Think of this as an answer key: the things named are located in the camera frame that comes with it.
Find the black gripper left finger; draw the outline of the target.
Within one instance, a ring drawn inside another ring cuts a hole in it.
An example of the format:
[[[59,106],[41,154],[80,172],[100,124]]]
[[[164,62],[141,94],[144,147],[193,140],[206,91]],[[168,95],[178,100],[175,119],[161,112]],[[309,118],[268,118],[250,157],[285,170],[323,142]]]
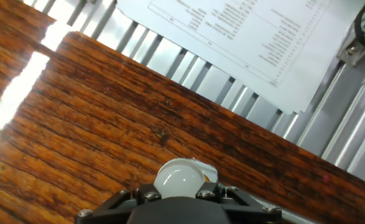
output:
[[[161,198],[162,195],[153,184],[121,190],[96,209],[80,210],[75,216],[75,224],[126,224],[135,208]]]

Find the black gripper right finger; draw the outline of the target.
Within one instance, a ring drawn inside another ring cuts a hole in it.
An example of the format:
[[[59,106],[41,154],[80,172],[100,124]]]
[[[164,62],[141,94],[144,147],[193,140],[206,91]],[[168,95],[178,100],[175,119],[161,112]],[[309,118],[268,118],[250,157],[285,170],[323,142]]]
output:
[[[282,210],[278,206],[262,205],[235,186],[205,182],[195,198],[215,204],[210,210],[222,214],[228,223],[282,223]]]

